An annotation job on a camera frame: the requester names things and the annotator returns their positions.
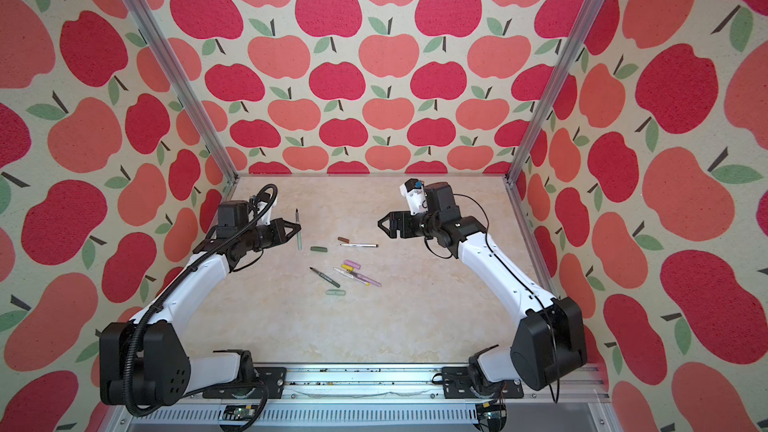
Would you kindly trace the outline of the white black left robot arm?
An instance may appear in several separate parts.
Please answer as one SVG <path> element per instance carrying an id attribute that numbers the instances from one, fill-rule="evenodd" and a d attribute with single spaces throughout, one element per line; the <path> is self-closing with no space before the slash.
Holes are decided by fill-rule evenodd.
<path id="1" fill-rule="evenodd" d="M 272 217 L 274 202 L 262 193 L 249 201 L 221 203 L 217 224 L 194 248 L 183 270 L 148 306 L 102 331 L 102 403 L 121 405 L 141 417 L 209 388 L 256 388 L 258 376 L 249 351 L 226 349 L 191 357 L 179 335 L 248 253 L 286 244 L 299 234 L 300 224 Z"/>

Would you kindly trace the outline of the light green pen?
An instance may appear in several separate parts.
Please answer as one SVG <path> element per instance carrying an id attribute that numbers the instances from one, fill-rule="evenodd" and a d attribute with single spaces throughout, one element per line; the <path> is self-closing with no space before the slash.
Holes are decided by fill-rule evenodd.
<path id="1" fill-rule="evenodd" d="M 302 242 L 301 226 L 300 226 L 300 211 L 298 208 L 295 209 L 295 223 L 298 226 L 297 234 L 296 234 L 297 249 L 301 251 L 303 248 L 303 242 Z"/>

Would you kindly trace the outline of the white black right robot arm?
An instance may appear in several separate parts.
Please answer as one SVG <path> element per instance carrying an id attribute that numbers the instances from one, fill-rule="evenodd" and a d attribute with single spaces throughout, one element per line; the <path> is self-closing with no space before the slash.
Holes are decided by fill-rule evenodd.
<path id="1" fill-rule="evenodd" d="M 490 219 L 462 214 L 446 182 L 409 179 L 400 186 L 406 211 L 393 211 L 378 222 L 392 239 L 421 237 L 446 249 L 448 258 L 475 272 L 499 299 L 516 324 L 507 348 L 491 346 L 468 359 L 471 387 L 480 397 L 501 393 L 520 381 L 534 391 L 557 387 L 567 374 L 588 361 L 582 310 L 569 297 L 545 290 L 507 257 L 489 233 Z"/>

